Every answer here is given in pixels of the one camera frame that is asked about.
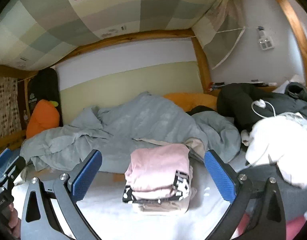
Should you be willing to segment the person's left hand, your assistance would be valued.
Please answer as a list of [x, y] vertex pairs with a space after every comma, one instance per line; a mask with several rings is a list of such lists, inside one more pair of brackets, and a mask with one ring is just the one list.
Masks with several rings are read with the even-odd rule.
[[21, 219], [18, 217], [18, 211], [15, 209], [14, 204], [11, 203], [9, 206], [10, 219], [9, 219], [9, 231], [16, 238], [20, 239], [21, 235]]

